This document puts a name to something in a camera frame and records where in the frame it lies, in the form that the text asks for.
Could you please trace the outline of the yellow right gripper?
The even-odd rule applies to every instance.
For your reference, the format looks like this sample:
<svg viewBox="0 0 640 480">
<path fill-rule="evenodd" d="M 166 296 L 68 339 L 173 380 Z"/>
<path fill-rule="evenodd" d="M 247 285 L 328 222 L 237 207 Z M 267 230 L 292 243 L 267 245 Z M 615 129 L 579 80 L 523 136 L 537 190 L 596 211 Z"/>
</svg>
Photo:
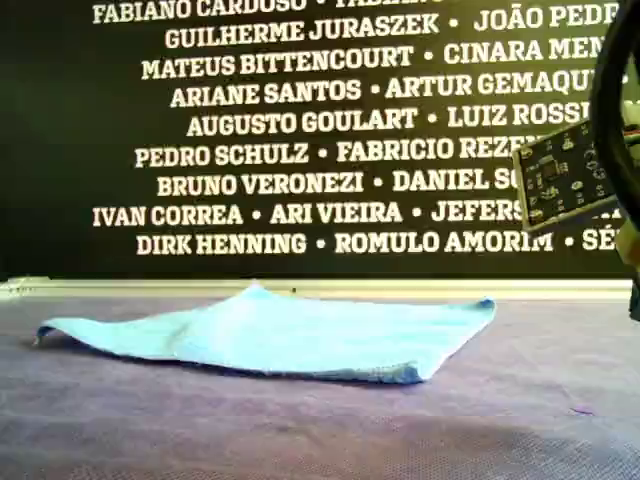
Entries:
<svg viewBox="0 0 640 480">
<path fill-rule="evenodd" d="M 622 225 L 616 235 L 616 250 L 622 262 L 639 271 L 639 232 L 634 225 Z M 640 321 L 640 293 L 637 289 L 631 291 L 629 306 L 629 317 L 632 320 Z"/>
</svg>

